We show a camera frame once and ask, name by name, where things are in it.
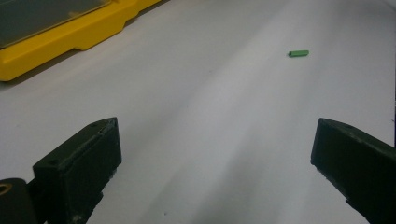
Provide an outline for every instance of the yellow frame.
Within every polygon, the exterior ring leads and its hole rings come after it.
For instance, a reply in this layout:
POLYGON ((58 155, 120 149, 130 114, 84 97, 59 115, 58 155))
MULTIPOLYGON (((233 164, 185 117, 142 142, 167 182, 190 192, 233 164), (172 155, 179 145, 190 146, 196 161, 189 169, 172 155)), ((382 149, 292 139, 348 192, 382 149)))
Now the yellow frame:
POLYGON ((125 22, 160 1, 113 0, 87 15, 0 49, 0 81, 10 81, 70 49, 89 49, 122 31, 125 22))

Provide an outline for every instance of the yellow bin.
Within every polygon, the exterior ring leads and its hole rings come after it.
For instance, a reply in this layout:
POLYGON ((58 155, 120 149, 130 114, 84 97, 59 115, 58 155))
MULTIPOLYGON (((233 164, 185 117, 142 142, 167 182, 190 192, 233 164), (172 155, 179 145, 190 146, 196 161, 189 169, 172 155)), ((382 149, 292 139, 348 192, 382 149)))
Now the yellow bin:
POLYGON ((10 81, 70 49, 89 49, 120 32, 139 11, 160 1, 113 0, 107 6, 0 49, 0 81, 10 81))

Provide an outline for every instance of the green object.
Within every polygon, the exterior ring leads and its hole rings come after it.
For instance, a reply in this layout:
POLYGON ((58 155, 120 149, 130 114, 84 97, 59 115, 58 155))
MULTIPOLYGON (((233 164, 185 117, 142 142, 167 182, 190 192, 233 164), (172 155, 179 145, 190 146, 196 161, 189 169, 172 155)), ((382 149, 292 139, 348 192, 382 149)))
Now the green object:
POLYGON ((309 54, 309 50, 294 50, 289 52, 289 57, 295 58, 295 57, 305 57, 309 54))

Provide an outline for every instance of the white tabletop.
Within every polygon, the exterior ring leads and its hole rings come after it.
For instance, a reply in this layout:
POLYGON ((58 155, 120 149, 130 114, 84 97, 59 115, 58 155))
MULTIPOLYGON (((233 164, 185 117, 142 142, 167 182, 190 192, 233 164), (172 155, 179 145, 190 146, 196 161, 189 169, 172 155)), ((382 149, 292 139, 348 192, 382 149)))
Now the white tabletop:
POLYGON ((310 153, 318 118, 393 145, 395 15, 380 0, 167 1, 0 83, 0 178, 30 181, 118 117, 123 162, 89 223, 367 223, 310 153))

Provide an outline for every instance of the yellow container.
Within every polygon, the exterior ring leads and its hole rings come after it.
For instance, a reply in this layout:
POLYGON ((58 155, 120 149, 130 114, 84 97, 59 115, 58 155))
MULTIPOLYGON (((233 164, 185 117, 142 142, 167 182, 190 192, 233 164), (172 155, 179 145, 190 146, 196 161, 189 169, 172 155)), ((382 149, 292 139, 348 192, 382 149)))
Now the yellow container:
POLYGON ((10 81, 70 49, 89 49, 120 32, 139 11, 160 1, 113 0, 91 13, 0 49, 0 81, 10 81))

